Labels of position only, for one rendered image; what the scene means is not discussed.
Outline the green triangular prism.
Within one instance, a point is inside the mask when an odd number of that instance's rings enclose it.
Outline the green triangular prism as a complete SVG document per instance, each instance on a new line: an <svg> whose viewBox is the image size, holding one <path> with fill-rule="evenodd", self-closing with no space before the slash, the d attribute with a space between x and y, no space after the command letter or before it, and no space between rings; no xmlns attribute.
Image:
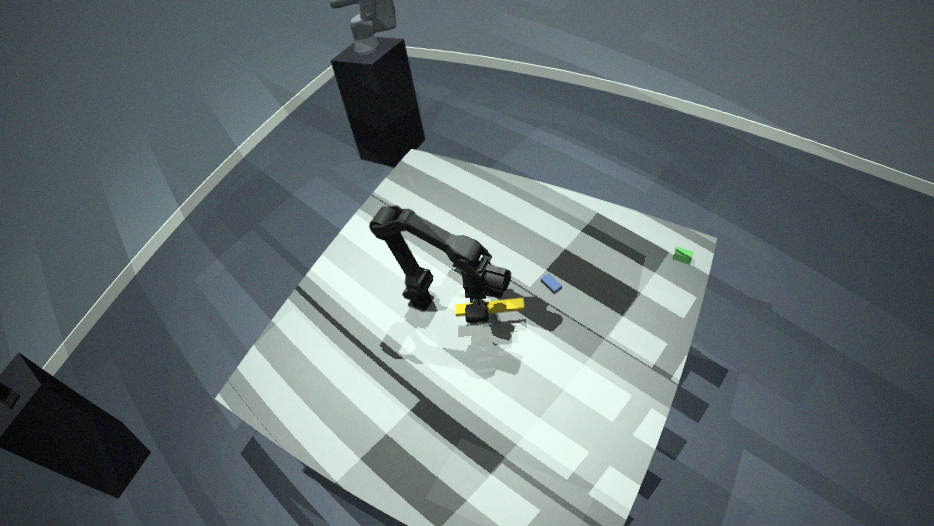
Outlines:
<svg viewBox="0 0 934 526"><path fill-rule="evenodd" d="M690 265L692 261L693 253L694 253L693 251L690 251L688 249L676 247L673 259Z"/></svg>

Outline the blue rectangular block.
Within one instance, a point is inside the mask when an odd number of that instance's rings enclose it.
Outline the blue rectangular block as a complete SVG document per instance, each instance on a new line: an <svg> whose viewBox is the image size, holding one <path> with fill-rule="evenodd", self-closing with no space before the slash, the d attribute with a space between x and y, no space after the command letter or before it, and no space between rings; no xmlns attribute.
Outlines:
<svg viewBox="0 0 934 526"><path fill-rule="evenodd" d="M553 276L549 273L541 278L541 282L554 294L559 291L562 286L555 280Z"/></svg>

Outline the yellow bar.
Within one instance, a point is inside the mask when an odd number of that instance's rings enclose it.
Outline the yellow bar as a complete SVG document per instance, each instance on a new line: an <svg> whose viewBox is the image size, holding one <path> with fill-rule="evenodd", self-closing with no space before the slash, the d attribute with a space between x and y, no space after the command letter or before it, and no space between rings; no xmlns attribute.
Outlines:
<svg viewBox="0 0 934 526"><path fill-rule="evenodd" d="M485 302L488 304L488 314L496 313L507 313L507 312L516 312L518 310L524 310L523 298L521 299L510 299L510 300L499 300L499 301L488 301ZM465 316L466 304L455 304L455 315L456 317Z"/></svg>

